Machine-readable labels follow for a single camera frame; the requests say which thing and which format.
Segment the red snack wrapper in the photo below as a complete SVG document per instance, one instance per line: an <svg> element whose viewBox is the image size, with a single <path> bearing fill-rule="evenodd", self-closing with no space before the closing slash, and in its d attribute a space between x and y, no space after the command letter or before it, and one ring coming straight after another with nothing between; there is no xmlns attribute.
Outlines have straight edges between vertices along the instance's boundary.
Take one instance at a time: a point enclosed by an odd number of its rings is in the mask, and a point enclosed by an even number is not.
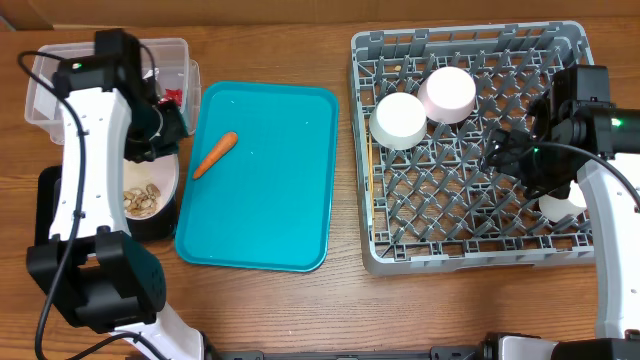
<svg viewBox="0 0 640 360"><path fill-rule="evenodd" d="M160 97L159 102L174 102L178 107L181 107L183 103L183 90L166 88L164 94Z"/></svg>

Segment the white plate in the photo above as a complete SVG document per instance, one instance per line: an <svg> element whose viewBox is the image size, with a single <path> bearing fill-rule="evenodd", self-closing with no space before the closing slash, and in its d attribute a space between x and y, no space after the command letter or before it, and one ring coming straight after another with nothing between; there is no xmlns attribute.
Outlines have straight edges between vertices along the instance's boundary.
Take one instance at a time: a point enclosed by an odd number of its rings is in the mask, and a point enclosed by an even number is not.
<svg viewBox="0 0 640 360"><path fill-rule="evenodd" d="M158 201L158 210L165 201L168 201L172 194L175 194L179 180L179 164L176 155L157 158L153 162L135 163L133 161L123 161L123 186L124 191L133 187L144 187L148 183L155 184L161 197Z"/></svg>

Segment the peanut pile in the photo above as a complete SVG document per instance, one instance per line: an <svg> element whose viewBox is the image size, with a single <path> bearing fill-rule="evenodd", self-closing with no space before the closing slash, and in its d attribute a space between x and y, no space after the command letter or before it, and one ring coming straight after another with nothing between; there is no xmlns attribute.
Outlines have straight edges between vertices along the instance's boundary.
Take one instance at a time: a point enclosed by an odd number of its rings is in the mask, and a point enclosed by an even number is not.
<svg viewBox="0 0 640 360"><path fill-rule="evenodd" d="M150 217L157 212L160 197L161 192L153 183L125 190L123 192L125 214L132 218Z"/></svg>

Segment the orange carrot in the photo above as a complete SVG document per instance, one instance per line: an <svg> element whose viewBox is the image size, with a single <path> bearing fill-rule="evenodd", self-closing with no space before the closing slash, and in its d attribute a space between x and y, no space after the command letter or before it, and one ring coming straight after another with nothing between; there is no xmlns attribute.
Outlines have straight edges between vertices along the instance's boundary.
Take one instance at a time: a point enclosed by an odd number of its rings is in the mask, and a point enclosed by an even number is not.
<svg viewBox="0 0 640 360"><path fill-rule="evenodd" d="M192 178L201 178L210 168L212 168L222 157L224 157L238 142L238 135L235 132L224 134L195 170Z"/></svg>

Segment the pink bowl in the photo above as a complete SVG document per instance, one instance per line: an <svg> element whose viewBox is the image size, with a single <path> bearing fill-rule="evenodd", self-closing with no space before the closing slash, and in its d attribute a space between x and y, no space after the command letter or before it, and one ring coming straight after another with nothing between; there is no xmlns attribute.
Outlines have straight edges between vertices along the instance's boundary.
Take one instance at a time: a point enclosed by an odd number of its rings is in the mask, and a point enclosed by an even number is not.
<svg viewBox="0 0 640 360"><path fill-rule="evenodd" d="M475 107L476 85L472 76L461 68L443 67L424 80L417 98L430 120L455 124L471 115Z"/></svg>

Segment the white bowl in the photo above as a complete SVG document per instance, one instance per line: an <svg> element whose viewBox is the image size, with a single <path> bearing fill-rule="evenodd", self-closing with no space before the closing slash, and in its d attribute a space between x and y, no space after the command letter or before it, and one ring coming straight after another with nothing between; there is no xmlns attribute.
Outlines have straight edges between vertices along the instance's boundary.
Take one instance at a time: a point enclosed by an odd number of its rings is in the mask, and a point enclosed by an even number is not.
<svg viewBox="0 0 640 360"><path fill-rule="evenodd" d="M427 117L422 102L415 96L396 92L382 98L369 120L371 136L392 150L416 146L426 134Z"/></svg>

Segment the wooden chopstick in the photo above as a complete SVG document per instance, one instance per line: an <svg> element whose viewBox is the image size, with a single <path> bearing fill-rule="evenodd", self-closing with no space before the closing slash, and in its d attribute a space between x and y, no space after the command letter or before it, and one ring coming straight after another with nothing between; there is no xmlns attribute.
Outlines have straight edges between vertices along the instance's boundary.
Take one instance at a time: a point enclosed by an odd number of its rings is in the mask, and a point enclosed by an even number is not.
<svg viewBox="0 0 640 360"><path fill-rule="evenodd" d="M370 131L367 132L367 168L368 168L368 191L369 191L369 208L371 212L370 235L372 241L375 240L375 198L374 198L374 174L373 174L373 149L372 136Z"/></svg>

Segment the white tissue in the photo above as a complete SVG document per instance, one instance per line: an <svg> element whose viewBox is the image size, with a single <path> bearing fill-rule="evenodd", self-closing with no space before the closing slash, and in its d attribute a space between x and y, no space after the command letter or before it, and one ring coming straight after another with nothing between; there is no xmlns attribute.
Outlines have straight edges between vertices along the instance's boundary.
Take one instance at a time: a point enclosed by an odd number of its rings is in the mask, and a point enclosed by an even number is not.
<svg viewBox="0 0 640 360"><path fill-rule="evenodd" d="M158 75L159 75L159 69L157 67L154 67L153 69L149 69L143 75L143 78L145 80L153 79L153 80L157 81L158 80Z"/></svg>

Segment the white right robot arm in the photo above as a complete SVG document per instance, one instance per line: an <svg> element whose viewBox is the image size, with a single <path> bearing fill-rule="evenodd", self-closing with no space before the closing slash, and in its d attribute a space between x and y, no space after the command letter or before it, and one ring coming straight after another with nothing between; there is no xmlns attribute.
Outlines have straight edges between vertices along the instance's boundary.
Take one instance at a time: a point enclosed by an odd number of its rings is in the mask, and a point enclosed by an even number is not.
<svg viewBox="0 0 640 360"><path fill-rule="evenodd" d="M606 359L639 356L639 113L610 99L604 66L554 74L529 107L533 130L492 131L482 166L517 178L524 195L565 199L577 182L589 213L598 278L590 340L555 342L490 333L480 359Z"/></svg>

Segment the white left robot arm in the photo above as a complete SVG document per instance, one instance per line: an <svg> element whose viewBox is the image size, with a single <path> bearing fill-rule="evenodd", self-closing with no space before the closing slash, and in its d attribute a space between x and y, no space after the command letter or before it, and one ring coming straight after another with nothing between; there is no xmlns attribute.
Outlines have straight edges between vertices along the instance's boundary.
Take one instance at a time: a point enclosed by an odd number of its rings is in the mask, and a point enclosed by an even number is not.
<svg viewBox="0 0 640 360"><path fill-rule="evenodd" d="M95 34L91 55L58 58L44 83L64 130L58 201L48 234L27 251L27 269L45 310L104 344L123 339L149 359L213 359L206 335L168 304L162 265L125 214L125 163L172 157L195 130L143 66L151 56L134 35L109 29Z"/></svg>

